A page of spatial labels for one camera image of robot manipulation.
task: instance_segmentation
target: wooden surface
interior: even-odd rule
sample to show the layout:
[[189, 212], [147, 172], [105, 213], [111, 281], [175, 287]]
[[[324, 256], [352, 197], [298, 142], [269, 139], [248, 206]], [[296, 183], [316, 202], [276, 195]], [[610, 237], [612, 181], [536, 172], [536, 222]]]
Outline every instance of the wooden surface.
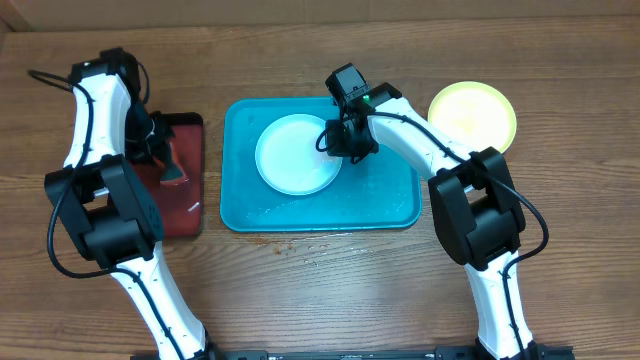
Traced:
[[[223, 119], [251, 97], [326, 95], [354, 62], [426, 114], [460, 80], [500, 89], [518, 115], [507, 160], [542, 211], [551, 243], [520, 284], [536, 340], [579, 359], [640, 354], [640, 19], [555, 18], [340, 26], [219, 27], [9, 34], [0, 53], [0, 358], [126, 359], [154, 345], [109, 278], [56, 273], [45, 250], [44, 174], [73, 134], [68, 94], [26, 76], [122, 45], [144, 62], [150, 110], [206, 121], [204, 231], [167, 241], [187, 303], [222, 349], [424, 349], [471, 344], [476, 311], [463, 269], [440, 247], [428, 195], [403, 231], [238, 234], [219, 217]], [[528, 216], [523, 249], [540, 240]], [[59, 231], [61, 261], [93, 269]]]
[[16, 31], [604, 15], [640, 15], [640, 1], [0, 0]]

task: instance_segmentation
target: cable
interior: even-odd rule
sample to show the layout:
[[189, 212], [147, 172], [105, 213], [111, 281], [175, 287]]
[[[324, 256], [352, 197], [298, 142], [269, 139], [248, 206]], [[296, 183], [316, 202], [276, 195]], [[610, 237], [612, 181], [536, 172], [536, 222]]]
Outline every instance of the cable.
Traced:
[[[406, 122], [408, 124], [413, 125], [415, 128], [417, 128], [420, 132], [422, 132], [426, 137], [428, 137], [431, 141], [433, 141], [436, 146], [438, 146], [444, 153], [446, 156], [451, 157], [452, 159], [454, 159], [455, 161], [459, 162], [459, 163], [463, 163], [465, 162], [464, 159], [462, 159], [460, 156], [458, 156], [456, 153], [454, 153], [449, 147], [447, 147], [445, 144], [443, 144], [440, 140], [438, 140], [438, 138], [433, 135], [429, 130], [427, 130], [424, 126], [422, 126], [421, 124], [419, 124], [418, 122], [416, 122], [413, 119], [410, 119], [407, 116], [404, 115], [398, 115], [398, 114], [393, 114], [393, 113], [386, 113], [386, 112], [374, 112], [369, 114], [369, 116], [383, 116], [383, 117], [389, 117], [389, 118], [394, 118], [394, 119], [398, 119], [401, 120], [403, 122]], [[486, 180], [491, 181], [492, 183], [498, 185], [499, 187], [503, 188], [504, 190], [506, 190], [507, 192], [509, 192], [511, 195], [513, 195], [516, 199], [518, 199], [518, 201], [520, 201], [530, 212], [531, 214], [533, 214], [533, 216], [536, 218], [536, 220], [538, 221], [538, 223], [540, 223], [540, 227], [542, 228], [542, 241], [540, 242], [540, 245], [538, 245], [538, 247], [536, 247], [535, 249], [518, 256], [517, 258], [511, 260], [510, 262], [507, 263], [507, 265], [504, 267], [503, 271], [502, 271], [502, 285], [504, 287], [504, 293], [505, 293], [505, 298], [506, 298], [506, 303], [507, 303], [507, 311], [509, 312], [509, 320], [511, 321], [511, 327], [513, 328], [513, 333], [515, 335], [516, 341], [518, 343], [518, 347], [520, 348], [520, 352], [522, 354], [524, 354], [524, 358], [526, 360], [529, 359], [529, 354], [525, 351], [524, 349], [524, 344], [522, 343], [522, 338], [520, 337], [520, 332], [518, 330], [518, 326], [516, 324], [516, 319], [515, 319], [515, 315], [513, 312], [513, 305], [511, 304], [511, 295], [509, 292], [509, 270], [511, 269], [512, 266], [514, 266], [515, 264], [526, 260], [532, 256], [535, 256], [537, 254], [539, 254], [542, 250], [544, 250], [544, 248], [547, 246], [547, 244], [549, 243], [549, 228], [547, 227], [547, 222], [544, 220], [544, 218], [542, 217], [542, 214], [540, 214], [540, 212], [538, 211], [538, 209], [536, 209], [535, 206], [533, 206], [533, 204], [527, 200], [527, 198], [525, 198], [522, 194], [520, 194], [519, 192], [517, 192], [515, 189], [507, 186], [505, 183], [501, 182], [500, 180], [496, 179], [495, 177], [487, 174], [484, 170], [474, 166], [477, 170], [477, 172], [484, 177]]]
[[142, 103], [146, 105], [147, 102], [149, 101], [149, 96], [151, 95], [151, 86], [149, 85], [149, 74], [147, 74], [147, 69], [145, 69], [144, 65], [142, 65], [142, 63], [139, 61], [138, 61], [138, 66], [140, 66], [140, 69], [142, 69], [142, 72], [144, 73], [146, 90], [144, 92], [144, 99], [142, 99]]
[[42, 71], [36, 71], [36, 70], [29, 70], [27, 73], [29, 74], [29, 76], [31, 76], [32, 78], [34, 78], [34, 79], [36, 79], [36, 80], [38, 80], [40, 82], [43, 82], [43, 83], [45, 83], [47, 85], [56, 87], [56, 88], [64, 90], [64, 91], [72, 92], [71, 88], [64, 87], [62, 85], [56, 84], [56, 83], [54, 83], [52, 81], [49, 81], [47, 79], [52, 79], [52, 80], [56, 80], [56, 81], [65, 83], [65, 84], [69, 85], [69, 87], [71, 87], [71, 86], [75, 87], [80, 92], [82, 92], [82, 94], [86, 97], [87, 106], [88, 106], [88, 109], [89, 109], [89, 112], [88, 112], [89, 119], [87, 121], [87, 132], [86, 132], [86, 135], [85, 135], [84, 144], [82, 145], [82, 154], [80, 155], [80, 159], [78, 160], [76, 168], [74, 169], [73, 173], [71, 174], [71, 177], [69, 177], [69, 180], [67, 180], [67, 182], [65, 183], [64, 188], [62, 190], [62, 193], [60, 194], [60, 197], [58, 198], [58, 201], [56, 201], [56, 204], [53, 207], [53, 211], [51, 212], [51, 219], [49, 219], [49, 228], [48, 228], [48, 231], [47, 231], [47, 252], [49, 253], [49, 259], [51, 260], [51, 263], [56, 268], [56, 270], [58, 270], [60, 273], [66, 275], [66, 276], [68, 276], [70, 278], [74, 278], [74, 279], [90, 279], [90, 278], [95, 278], [95, 277], [99, 277], [99, 276], [103, 276], [103, 275], [109, 275], [109, 274], [113, 274], [113, 273], [122, 273], [122, 274], [129, 275], [131, 277], [131, 279], [133, 280], [133, 282], [138, 284], [138, 286], [140, 287], [140, 290], [144, 294], [144, 297], [147, 299], [147, 302], [149, 303], [149, 307], [151, 308], [151, 311], [153, 312], [153, 315], [156, 317], [156, 320], [158, 321], [158, 324], [160, 325], [160, 328], [164, 332], [165, 336], [167, 338], [169, 338], [169, 342], [171, 342], [171, 345], [173, 346], [173, 349], [175, 350], [176, 354], [178, 355], [178, 358], [180, 360], [184, 360], [184, 356], [182, 355], [182, 351], [180, 350], [177, 341], [173, 337], [173, 334], [171, 334], [170, 329], [167, 327], [165, 322], [162, 320], [162, 317], [160, 316], [158, 308], [156, 307], [155, 302], [151, 298], [151, 294], [147, 290], [147, 287], [144, 285], [144, 283], [142, 282], [142, 280], [140, 279], [140, 276], [138, 274], [135, 274], [130, 270], [121, 269], [121, 268], [117, 268], [117, 267], [104, 269], [104, 270], [99, 270], [99, 271], [88, 272], [88, 273], [75, 273], [73, 271], [70, 271], [70, 270], [66, 269], [58, 261], [58, 258], [56, 257], [54, 246], [53, 246], [53, 234], [54, 234], [55, 227], [56, 227], [56, 219], [58, 218], [58, 215], [60, 214], [60, 209], [62, 208], [62, 203], [64, 202], [64, 199], [66, 198], [67, 194], [69, 193], [69, 190], [71, 189], [71, 186], [73, 185], [73, 183], [76, 180], [76, 177], [77, 177], [77, 174], [78, 174], [78, 170], [80, 168], [82, 168], [82, 166], [84, 166], [84, 163], [85, 163], [85, 161], [87, 159], [87, 156], [89, 155], [89, 151], [91, 150], [90, 149], [91, 133], [93, 131], [93, 119], [94, 119], [93, 99], [91, 98], [91, 95], [89, 94], [89, 92], [84, 87], [82, 87], [80, 84], [72, 85], [69, 82], [69, 80], [67, 80], [67, 79], [65, 79], [65, 78], [63, 78], [61, 76], [45, 73], [45, 72], [42, 72]]

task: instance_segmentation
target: white plate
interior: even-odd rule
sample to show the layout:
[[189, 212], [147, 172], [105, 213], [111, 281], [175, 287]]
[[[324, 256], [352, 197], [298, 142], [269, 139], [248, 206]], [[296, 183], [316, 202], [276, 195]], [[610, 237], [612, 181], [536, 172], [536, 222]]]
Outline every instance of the white plate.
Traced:
[[[289, 195], [309, 195], [335, 179], [342, 158], [316, 151], [325, 121], [308, 114], [293, 114], [273, 122], [260, 135], [256, 166], [272, 188]], [[320, 146], [325, 147], [323, 139]]]

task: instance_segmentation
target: tabletop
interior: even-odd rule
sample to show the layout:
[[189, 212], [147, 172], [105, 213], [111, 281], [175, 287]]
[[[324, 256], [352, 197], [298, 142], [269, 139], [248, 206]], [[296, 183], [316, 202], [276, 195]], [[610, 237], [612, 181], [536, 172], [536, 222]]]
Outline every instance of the tabletop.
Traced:
[[[123, 46], [151, 78], [148, 110], [205, 121], [204, 226], [165, 241], [169, 267], [223, 350], [429, 349], [468, 345], [478, 321], [462, 267], [423, 213], [404, 230], [241, 234], [219, 216], [224, 115], [243, 98], [325, 96], [353, 62], [425, 115], [462, 80], [506, 95], [518, 132], [506, 158], [551, 241], [519, 266], [538, 342], [579, 359], [640, 352], [640, 18], [451, 20], [342, 25], [13, 33], [0, 52], [0, 358], [128, 359], [154, 342], [111, 278], [73, 280], [47, 257], [44, 175], [73, 136], [68, 93], [27, 69], [67, 75]], [[527, 215], [522, 250], [541, 232]], [[64, 231], [61, 262], [95, 269]]]

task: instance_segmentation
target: red object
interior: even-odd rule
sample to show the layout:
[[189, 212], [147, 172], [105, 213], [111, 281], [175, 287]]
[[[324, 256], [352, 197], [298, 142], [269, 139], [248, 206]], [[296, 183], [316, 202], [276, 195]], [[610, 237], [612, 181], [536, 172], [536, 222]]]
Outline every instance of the red object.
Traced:
[[[175, 138], [171, 145], [176, 164], [180, 164], [186, 181], [160, 184], [162, 167], [134, 165], [133, 168], [160, 209], [165, 238], [198, 235], [202, 227], [204, 139], [202, 118], [197, 114], [163, 114], [175, 119], [171, 125]], [[197, 116], [198, 123], [183, 121]]]

